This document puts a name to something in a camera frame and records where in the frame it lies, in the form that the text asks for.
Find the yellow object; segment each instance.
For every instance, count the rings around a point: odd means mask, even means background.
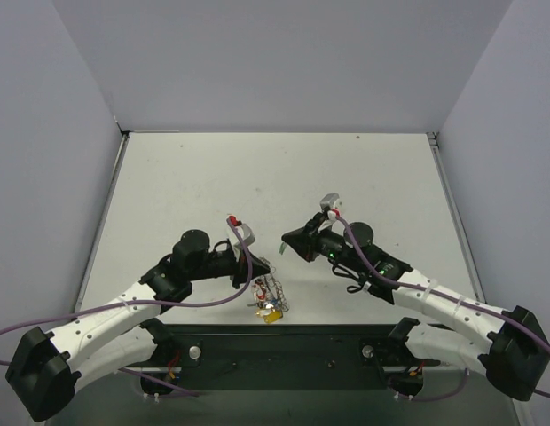
[[[280,320],[281,318],[283,318],[282,311],[273,311],[272,313],[265,315],[263,317],[263,321],[265,321],[267,324],[271,324],[272,322]]]

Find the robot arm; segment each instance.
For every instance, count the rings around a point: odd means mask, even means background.
[[[350,224],[351,234],[374,269],[370,271],[355,250],[349,233],[339,235],[332,231],[332,223],[340,215],[337,209],[340,205],[338,194],[327,195],[320,204],[322,211],[304,227],[284,234],[283,242],[307,262],[317,256],[326,257],[333,273],[355,279],[361,293],[412,309],[449,328],[403,319],[390,338],[416,359],[437,359],[469,368],[486,375],[492,385],[510,398],[529,400],[550,356],[501,316],[522,324],[546,342],[533,313],[520,306],[507,312],[439,286],[409,264],[375,246],[369,225]],[[337,270],[347,271],[347,274],[340,275]],[[494,312],[500,318],[486,312]]]
[[[242,240],[251,244],[251,229],[235,217],[229,220]],[[217,250],[220,243],[210,250],[203,231],[188,231],[170,255],[108,303],[113,309],[84,315],[46,333],[39,327],[26,332],[6,379],[33,419],[52,417],[87,384],[120,367],[146,361],[160,348],[173,353],[172,336],[154,319],[170,306],[159,302],[183,301],[193,291],[193,280],[230,276],[235,288],[246,282],[248,262],[239,241],[221,243],[225,250]],[[251,266],[253,278],[270,271],[253,255]],[[155,303],[140,304],[141,300]]]

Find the wall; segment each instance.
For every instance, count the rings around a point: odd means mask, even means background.
[[[0,328],[69,312],[120,138],[51,2],[0,0]],[[0,425],[27,424],[4,371]]]
[[[488,300],[532,309],[550,340],[550,0],[512,3],[439,144]],[[531,408],[550,425],[550,401]]]
[[[126,130],[439,130],[511,0],[53,0]]]

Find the white table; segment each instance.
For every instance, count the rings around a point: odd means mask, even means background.
[[[290,311],[277,324],[395,324],[415,312],[350,295],[325,259],[307,264],[283,233],[303,226],[327,193],[342,215],[368,223],[374,242],[430,278],[475,297],[426,135],[132,133],[82,309],[107,302],[197,228],[225,238],[233,213],[255,232],[251,251],[277,268]],[[341,233],[340,224],[334,226]],[[228,278],[195,281],[187,302],[233,294]],[[170,324],[263,324],[251,292],[214,308],[171,309]]]

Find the screw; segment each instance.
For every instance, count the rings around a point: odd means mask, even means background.
[[[373,356],[373,347],[367,344],[362,348],[362,355],[364,358],[371,358]]]
[[[201,354],[202,354],[202,349],[198,346],[191,346],[191,348],[188,350],[188,356],[191,359],[198,359],[200,358]]]

